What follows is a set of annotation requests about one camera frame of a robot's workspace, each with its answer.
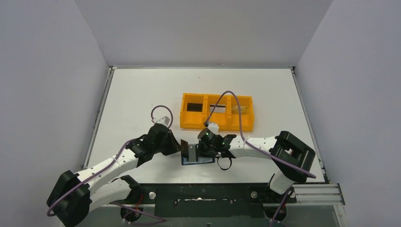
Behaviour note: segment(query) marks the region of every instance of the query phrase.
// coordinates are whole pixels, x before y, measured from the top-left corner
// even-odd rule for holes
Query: screw
[[[251,192],[251,198],[252,199],[256,199],[257,197],[258,197],[258,193],[257,192],[255,192],[255,191]]]
[[[156,198],[155,192],[149,192],[149,199],[154,200]]]

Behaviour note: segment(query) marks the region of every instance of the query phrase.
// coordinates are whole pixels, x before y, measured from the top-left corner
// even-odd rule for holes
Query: black mount
[[[78,176],[79,174],[73,174],[70,170],[61,174],[52,193],[47,199],[47,206],[50,207],[62,195],[81,183]],[[121,179],[127,182],[131,188],[129,196],[138,194],[139,184],[132,177],[127,175],[122,176]],[[92,200],[90,199],[88,187],[88,184],[80,186],[54,207],[53,212],[62,221],[65,227],[78,225],[89,213],[89,206]]]
[[[125,148],[135,153],[135,157],[138,159],[137,167],[150,161],[157,153],[167,156],[183,150],[173,132],[158,123],[153,125],[146,135],[131,141]]]
[[[237,135],[234,134],[222,137],[212,133],[208,128],[204,128],[198,135],[199,143],[196,147],[196,154],[200,157],[235,158],[229,151],[230,143],[235,137]]]
[[[306,171],[311,169],[316,152],[310,146],[288,131],[281,131],[280,135],[276,136],[275,139],[277,139],[276,144],[269,150],[273,156]],[[278,161],[273,161],[288,179],[297,183],[306,182],[307,175]]]

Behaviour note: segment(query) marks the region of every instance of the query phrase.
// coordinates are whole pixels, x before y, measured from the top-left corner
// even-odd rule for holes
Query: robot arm
[[[214,134],[212,128],[203,129],[198,135],[197,155],[210,157],[238,158],[238,157],[260,157],[271,159],[266,155],[269,152],[273,161],[279,168],[269,187],[278,194],[283,194],[293,183],[305,183],[307,175],[294,168],[283,164],[277,159],[284,160],[302,170],[309,171],[312,167],[315,151],[303,143],[288,131],[281,131],[279,136],[267,138],[248,138],[246,141],[259,148],[255,150],[249,146],[240,136],[231,134],[222,137]]]
[[[56,215],[66,227],[73,227],[90,210],[127,198],[139,184],[129,176],[116,177],[150,161],[157,153],[167,156],[182,150],[167,127],[168,122],[167,117],[160,119],[147,134],[130,140],[117,155],[92,168],[61,174],[46,203],[48,215]]]

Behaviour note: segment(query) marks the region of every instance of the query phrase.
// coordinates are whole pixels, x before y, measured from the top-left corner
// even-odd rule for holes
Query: wire
[[[280,203],[280,205],[279,205],[279,207],[277,207],[277,210],[276,210],[276,212],[274,213],[274,215],[273,215],[273,218],[271,219],[271,222],[270,222],[270,227],[272,227],[273,226],[273,222],[276,220],[276,216],[277,216],[277,214],[279,213],[279,211],[281,210],[281,207],[283,206],[283,204],[287,201],[287,197],[288,197],[288,192],[289,192],[289,188],[286,190],[286,192],[285,192],[285,194],[284,194],[284,197],[283,197],[283,199],[281,200],[281,203]]]
[[[136,209],[134,209],[132,207],[127,207],[125,205],[122,205],[122,204],[119,204],[119,203],[115,203],[115,202],[111,202],[110,204],[116,205],[116,206],[119,206],[119,207],[122,207],[122,208],[125,208],[125,209],[128,209],[128,210],[132,210],[133,212],[136,212],[136,213],[139,213],[139,214],[142,214],[142,215],[145,215],[145,216],[148,216],[148,217],[155,218],[155,219],[159,220],[159,221],[148,222],[148,223],[135,223],[135,222],[132,222],[131,225],[135,225],[135,226],[151,226],[151,225],[156,225],[156,224],[160,224],[160,223],[166,222],[166,219],[164,219],[164,218],[161,218],[161,217],[158,217],[158,216],[154,216],[154,215],[145,213],[145,212],[140,211],[140,210],[136,210]]]
[[[159,108],[159,107],[163,107],[163,108],[167,109],[167,110],[170,112],[171,121],[170,121],[170,124],[168,125],[168,128],[170,128],[171,125],[173,125],[173,112],[171,112],[170,108],[168,108],[167,106],[165,106],[165,105],[157,105],[157,106],[153,107],[152,111],[150,112],[150,117],[151,117],[152,120],[153,120],[153,118],[154,118],[154,117],[153,117],[153,112],[154,112],[157,108]]]
[[[131,141],[136,140],[136,139],[131,139],[127,142],[124,143],[124,145],[120,148],[120,150],[118,151],[118,153],[116,154],[115,158],[111,161],[111,163],[109,165],[107,165],[106,167],[104,167],[103,169],[101,169],[99,172],[93,174],[92,176],[88,177],[87,179],[85,179],[84,181],[82,181],[81,183],[77,184],[75,187],[71,188],[68,192],[66,192],[64,195],[62,195],[58,200],[56,200],[47,210],[46,215],[49,217],[53,217],[56,214],[55,213],[51,213],[52,210],[54,209],[54,207],[57,206],[57,204],[60,203],[60,201],[62,201],[63,199],[65,199],[67,196],[69,196],[71,193],[73,193],[75,190],[77,190],[79,187],[83,186],[84,184],[86,184],[88,181],[92,180],[93,178],[97,177],[99,174],[103,173],[104,171],[106,171],[108,168],[110,168],[115,162],[116,160],[120,157],[122,151],[124,150],[125,146],[127,146]]]
[[[284,202],[283,207],[281,209],[284,209],[286,207],[287,200],[293,193],[294,193],[294,191],[291,191],[291,193],[288,195],[288,197],[287,197],[286,201]]]
[[[137,204],[135,204],[135,209],[138,210],[138,205],[142,202],[142,200],[143,200],[143,194],[140,195],[140,200],[139,200],[139,202],[137,202]]]
[[[253,148],[253,149],[255,149],[255,150],[259,151],[259,152],[261,152],[262,154],[265,154],[265,155],[269,156],[271,159],[273,159],[273,160],[275,160],[275,161],[278,161],[278,162],[280,162],[281,164],[284,164],[284,165],[286,165],[286,166],[288,166],[288,167],[291,167],[291,168],[297,170],[298,172],[301,172],[301,173],[303,173],[303,174],[305,174],[305,175],[307,175],[307,176],[309,176],[309,177],[311,177],[311,178],[316,178],[316,176],[315,176],[314,174],[312,174],[312,173],[310,173],[310,172],[308,172],[308,171],[306,171],[306,170],[304,170],[304,169],[301,169],[301,168],[299,168],[299,167],[297,167],[297,166],[295,166],[295,165],[293,165],[293,164],[291,164],[291,163],[288,163],[288,162],[286,162],[286,161],[284,161],[284,160],[281,160],[280,158],[275,157],[275,156],[273,156],[272,154],[270,154],[270,153],[268,153],[268,152],[266,152],[266,151],[264,151],[264,150],[261,150],[261,149],[255,147],[254,145],[252,145],[251,143],[249,143],[248,141],[245,140],[244,133],[242,132],[241,106],[240,106],[240,104],[239,104],[238,97],[237,97],[237,96],[234,94],[234,92],[232,92],[232,91],[225,91],[225,92],[220,96],[220,98],[218,98],[216,104],[214,105],[214,107],[213,107],[212,111],[210,112],[209,117],[206,119],[206,122],[205,122],[205,123],[208,123],[208,122],[209,122],[209,120],[210,120],[210,118],[211,118],[211,116],[212,116],[212,114],[213,114],[213,112],[214,112],[216,106],[218,105],[218,103],[220,102],[221,98],[222,98],[226,93],[232,94],[232,95],[234,96],[235,100],[237,101],[237,105],[238,105],[238,115],[239,115],[239,133],[240,133],[240,135],[241,135],[242,140],[245,141],[245,143],[246,143],[248,146],[250,146],[251,148]]]

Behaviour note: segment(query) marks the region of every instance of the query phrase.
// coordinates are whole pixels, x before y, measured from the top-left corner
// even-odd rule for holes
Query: orange tray
[[[180,112],[180,127],[204,129],[206,121],[220,95],[184,93]],[[242,130],[253,129],[253,103],[250,96],[237,96],[241,106]],[[215,109],[211,122],[222,131],[239,131],[238,105],[233,96],[223,96]]]

